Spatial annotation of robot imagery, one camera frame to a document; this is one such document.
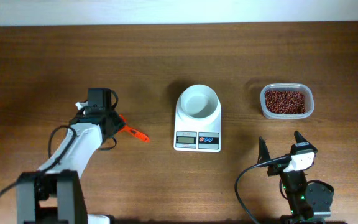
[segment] plastic container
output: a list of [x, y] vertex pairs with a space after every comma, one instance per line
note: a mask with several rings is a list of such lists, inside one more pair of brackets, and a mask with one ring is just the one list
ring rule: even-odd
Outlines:
[[[305, 96], [305, 109], [304, 114], [276, 114], [270, 112], [266, 107], [265, 93], [269, 90], [277, 91], [298, 91]], [[260, 92], [260, 105], [262, 106], [263, 114], [268, 119], [303, 119], [310, 116], [314, 110], [314, 100], [310, 89], [303, 84], [296, 83], [276, 83], [265, 86]]]

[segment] red beans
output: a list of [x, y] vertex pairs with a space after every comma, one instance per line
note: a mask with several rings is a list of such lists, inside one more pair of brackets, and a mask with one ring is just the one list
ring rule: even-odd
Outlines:
[[305, 96], [297, 91], [274, 91], [265, 93], [267, 109], [276, 114], [303, 114], [305, 109]]

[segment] white kitchen scale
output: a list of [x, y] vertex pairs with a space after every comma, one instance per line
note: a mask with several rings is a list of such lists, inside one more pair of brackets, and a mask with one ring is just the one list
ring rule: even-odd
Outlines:
[[173, 148], [178, 151], [219, 152], [222, 109], [208, 86], [193, 85], [177, 101]]

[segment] digital display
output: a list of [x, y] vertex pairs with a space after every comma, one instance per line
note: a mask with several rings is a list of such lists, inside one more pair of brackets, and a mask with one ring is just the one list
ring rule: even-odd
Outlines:
[[177, 136], [177, 143], [194, 144], [194, 137]]

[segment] table surface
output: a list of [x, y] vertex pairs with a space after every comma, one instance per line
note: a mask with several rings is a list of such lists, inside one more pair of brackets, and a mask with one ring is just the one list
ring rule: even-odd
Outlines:
[[[222, 104], [219, 153], [172, 146], [176, 101], [199, 83]], [[307, 85], [313, 114], [264, 118], [259, 95], [269, 83]], [[120, 133], [115, 149], [94, 153], [81, 179], [88, 212], [142, 221], [249, 220], [234, 181], [257, 162], [258, 137], [277, 157], [299, 130], [319, 149], [306, 178], [335, 187], [329, 220], [358, 223], [358, 22], [0, 27], [0, 190], [47, 159], [50, 132], [67, 124], [74, 104], [95, 87], [115, 90], [117, 111], [151, 142]], [[259, 218], [290, 214], [279, 177], [266, 171], [242, 178], [241, 197]], [[0, 199], [0, 223], [15, 220], [12, 190]]]

